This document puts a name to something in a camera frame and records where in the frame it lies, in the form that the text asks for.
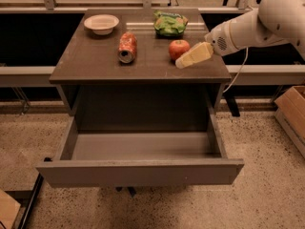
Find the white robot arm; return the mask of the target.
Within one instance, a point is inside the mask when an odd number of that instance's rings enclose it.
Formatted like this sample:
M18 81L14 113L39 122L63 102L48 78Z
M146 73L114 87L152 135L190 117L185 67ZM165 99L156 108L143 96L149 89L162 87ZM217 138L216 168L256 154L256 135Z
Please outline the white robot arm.
M250 47L263 48L290 43L305 59L305 0L261 0L251 10L215 26L175 60L178 69Z

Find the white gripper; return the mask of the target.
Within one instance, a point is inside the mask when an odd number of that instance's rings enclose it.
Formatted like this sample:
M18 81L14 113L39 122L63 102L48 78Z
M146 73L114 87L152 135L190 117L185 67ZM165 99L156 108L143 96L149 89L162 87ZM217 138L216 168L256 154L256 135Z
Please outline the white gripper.
M238 52L239 48L234 44L232 36L233 28L232 20L217 25L204 36L206 42L197 43L183 53L175 60L175 66L178 69L187 68L210 59L214 52L220 56Z

